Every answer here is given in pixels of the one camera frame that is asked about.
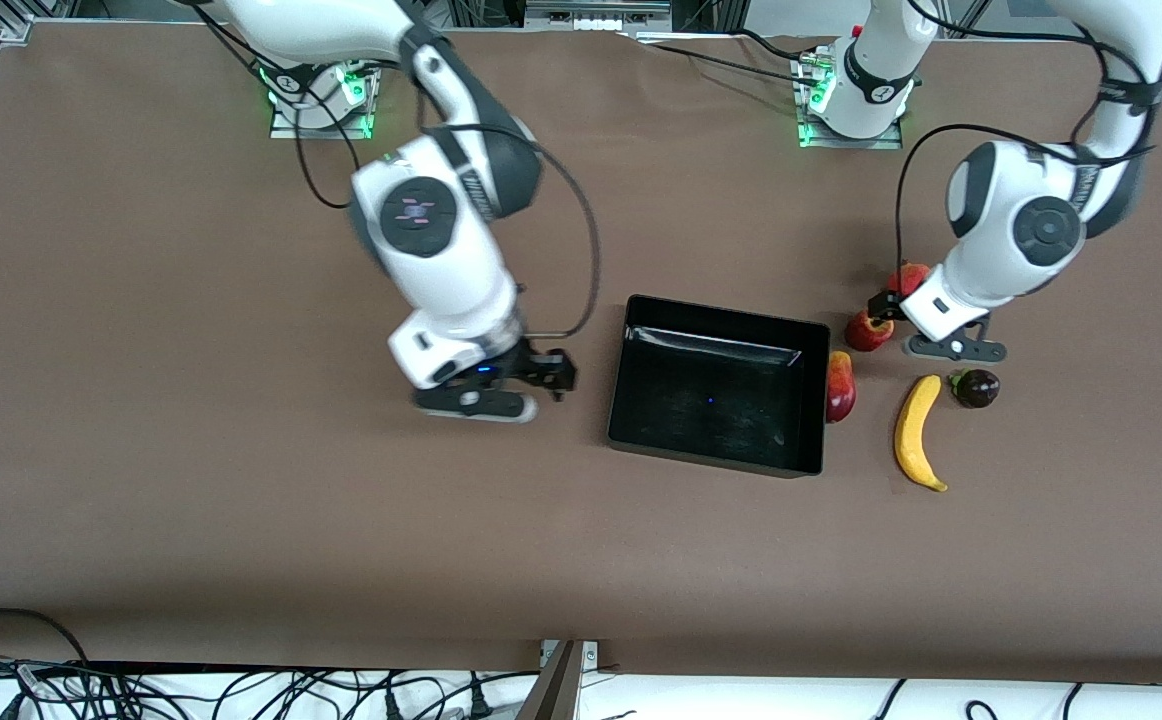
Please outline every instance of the yellow banana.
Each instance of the yellow banana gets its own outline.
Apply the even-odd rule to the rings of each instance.
[[[938,395],[941,395],[941,375],[919,377],[910,397],[906,397],[905,405],[901,406],[901,416],[897,416],[894,448],[897,465],[901,465],[908,478],[920,487],[946,492],[949,488],[932,471],[928,455],[923,451],[923,422],[928,419],[928,410],[932,410]]]

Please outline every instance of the black tray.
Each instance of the black tray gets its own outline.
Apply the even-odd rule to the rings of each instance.
[[[631,296],[608,441],[780,477],[822,470],[829,327]]]

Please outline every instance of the red fruit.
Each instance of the red fruit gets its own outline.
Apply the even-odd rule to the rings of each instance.
[[[829,354],[829,391],[825,395],[825,422],[837,423],[856,404],[856,379],[852,376],[852,359],[837,350]]]
[[[892,337],[895,329],[896,323],[892,321],[875,323],[874,319],[870,319],[869,310],[861,310],[842,330],[842,339],[852,350],[873,352]]]
[[[901,285],[897,285],[896,269],[894,269],[891,275],[888,275],[888,290],[901,290],[902,297],[909,297],[911,291],[919,290],[919,286],[923,285],[923,281],[928,279],[930,272],[932,272],[932,268],[927,265],[920,262],[906,262],[901,266]]]

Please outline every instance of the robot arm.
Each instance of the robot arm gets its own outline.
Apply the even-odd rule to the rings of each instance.
[[[408,0],[220,0],[275,67],[381,60],[421,87],[444,124],[358,170],[349,214],[363,246],[413,305],[390,336],[395,361],[435,415],[525,422],[535,401],[508,379],[572,389],[561,351],[525,340],[517,285],[488,229],[531,204],[541,165],[526,128],[426,27]],[[308,87],[297,87],[304,96]]]
[[[1102,53],[1106,73],[1088,141],[1048,146],[1074,160],[998,141],[955,168],[946,210],[959,245],[901,302],[930,340],[1043,287],[1136,202],[1162,92],[1162,0],[1049,1],[1136,67]]]

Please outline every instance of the brown tabletop surface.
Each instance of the brown tabletop surface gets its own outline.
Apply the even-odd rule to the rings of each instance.
[[[841,327],[887,275],[904,156],[799,149],[786,82],[608,33],[456,44],[603,229],[580,387],[528,425],[409,405],[385,343],[407,304],[206,29],[41,24],[2,50],[0,605],[102,658],[504,667],[597,638],[641,674],[1162,681],[1162,122],[1133,217],[996,315],[1000,399],[938,401],[949,492],[902,477],[891,438],[914,379],[952,368],[896,345],[856,355],[825,473],[767,478],[605,446],[623,304]],[[1096,85],[1047,44],[938,42],[923,75],[911,141],[1057,141]],[[413,110],[392,74],[363,153],[415,136]],[[910,259],[951,249],[946,179],[983,139],[916,158]],[[308,145],[343,197],[344,147]],[[531,323],[566,327],[587,259],[566,186],[494,229]],[[0,621],[0,651],[69,649],[28,629]]]

